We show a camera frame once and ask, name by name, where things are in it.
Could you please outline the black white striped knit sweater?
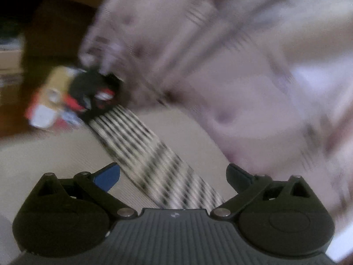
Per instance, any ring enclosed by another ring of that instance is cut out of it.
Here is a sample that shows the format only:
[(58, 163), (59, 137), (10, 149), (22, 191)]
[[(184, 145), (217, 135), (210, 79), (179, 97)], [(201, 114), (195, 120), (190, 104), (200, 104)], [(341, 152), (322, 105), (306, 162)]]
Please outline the black white striped knit sweater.
[(212, 211), (224, 200), (132, 111), (115, 106), (88, 127), (132, 183), (162, 209)]

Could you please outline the colourful clutter of boxes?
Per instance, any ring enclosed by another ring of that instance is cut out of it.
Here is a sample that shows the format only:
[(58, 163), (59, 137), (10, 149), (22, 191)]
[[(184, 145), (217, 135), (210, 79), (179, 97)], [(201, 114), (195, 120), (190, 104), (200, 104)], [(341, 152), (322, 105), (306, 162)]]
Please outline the colourful clutter of boxes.
[(84, 70), (76, 67), (53, 68), (45, 83), (35, 92), (26, 110), (25, 117), (29, 125), (45, 131), (83, 125), (71, 109), (74, 101), (68, 93), (73, 79), (83, 72)]

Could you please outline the pink floral leaf curtain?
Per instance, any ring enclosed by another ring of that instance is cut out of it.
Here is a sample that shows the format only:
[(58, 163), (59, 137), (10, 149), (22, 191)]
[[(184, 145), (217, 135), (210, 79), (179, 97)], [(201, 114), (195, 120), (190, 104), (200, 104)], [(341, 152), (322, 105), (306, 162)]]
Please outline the pink floral leaf curtain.
[(80, 62), (130, 108), (177, 105), (253, 174), (352, 222), (352, 0), (104, 0)]

